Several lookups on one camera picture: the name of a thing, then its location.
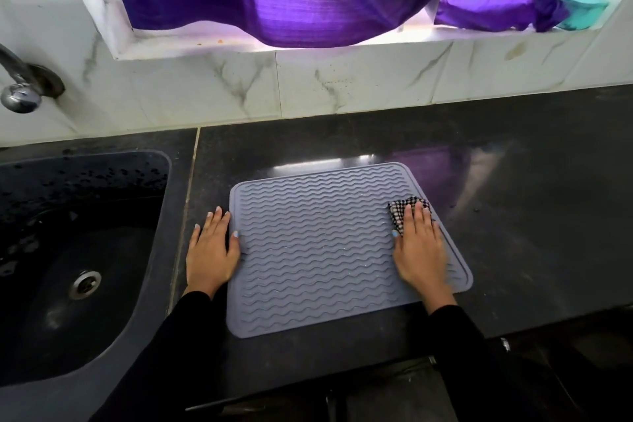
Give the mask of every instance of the person's left hand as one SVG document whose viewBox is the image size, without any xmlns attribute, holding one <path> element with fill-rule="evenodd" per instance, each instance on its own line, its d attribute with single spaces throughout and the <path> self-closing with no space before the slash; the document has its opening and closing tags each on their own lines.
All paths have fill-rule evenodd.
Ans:
<svg viewBox="0 0 633 422">
<path fill-rule="evenodd" d="M 239 260 L 239 240 L 237 231 L 228 240 L 226 250 L 226 231 L 230 212 L 222 216 L 222 209 L 209 212 L 204 227 L 198 224 L 189 241 L 187 252 L 187 288 L 185 292 L 201 291 L 213 298 L 220 286 L 231 278 Z"/>
</svg>

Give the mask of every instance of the wall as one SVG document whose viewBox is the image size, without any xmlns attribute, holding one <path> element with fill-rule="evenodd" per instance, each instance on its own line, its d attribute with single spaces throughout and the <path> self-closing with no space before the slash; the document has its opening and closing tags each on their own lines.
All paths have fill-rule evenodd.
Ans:
<svg viewBox="0 0 633 422">
<path fill-rule="evenodd" d="M 631 20 L 624 0 L 599 31 L 117 62 L 81 0 L 0 0 L 0 43 L 67 85 L 0 107 L 0 146 L 628 83 Z"/>
</svg>

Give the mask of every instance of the faucet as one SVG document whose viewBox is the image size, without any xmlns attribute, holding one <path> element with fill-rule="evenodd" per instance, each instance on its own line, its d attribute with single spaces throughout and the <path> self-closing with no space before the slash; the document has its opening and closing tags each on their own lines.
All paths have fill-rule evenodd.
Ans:
<svg viewBox="0 0 633 422">
<path fill-rule="evenodd" d="M 0 95 L 2 105 L 12 112 L 33 112 L 42 104 L 42 97 L 58 98 L 66 90 L 59 75 L 46 67 L 27 64 L 2 44 L 0 64 L 16 82 Z"/>
</svg>

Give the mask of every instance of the dish towel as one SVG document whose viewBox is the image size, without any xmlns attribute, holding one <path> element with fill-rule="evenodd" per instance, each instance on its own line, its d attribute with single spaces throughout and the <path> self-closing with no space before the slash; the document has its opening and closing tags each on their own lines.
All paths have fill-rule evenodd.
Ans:
<svg viewBox="0 0 633 422">
<path fill-rule="evenodd" d="M 423 198 L 415 196 L 402 200 L 394 200 L 393 202 L 389 202 L 387 204 L 389 215 L 391 215 L 391 221 L 394 223 L 396 230 L 400 232 L 400 236 L 403 236 L 405 234 L 405 231 L 403 229 L 403 223 L 405 220 L 405 207 L 408 204 L 411 205 L 411 208 L 413 209 L 415 203 L 418 201 L 422 202 L 423 208 L 426 207 L 428 210 L 431 210 L 431 206 L 429 205 L 428 200 L 424 200 Z"/>
</svg>

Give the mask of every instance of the black sleeve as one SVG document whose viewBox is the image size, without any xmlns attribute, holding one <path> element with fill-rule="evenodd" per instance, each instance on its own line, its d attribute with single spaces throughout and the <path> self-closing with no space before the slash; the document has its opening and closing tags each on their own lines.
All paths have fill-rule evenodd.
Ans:
<svg viewBox="0 0 633 422">
<path fill-rule="evenodd" d="M 432 354 L 460 422 L 542 420 L 461 307 L 441 307 L 429 322 Z"/>
<path fill-rule="evenodd" d="M 211 346 L 211 310 L 203 292 L 181 298 L 91 421 L 180 420 L 190 371 Z"/>
</svg>

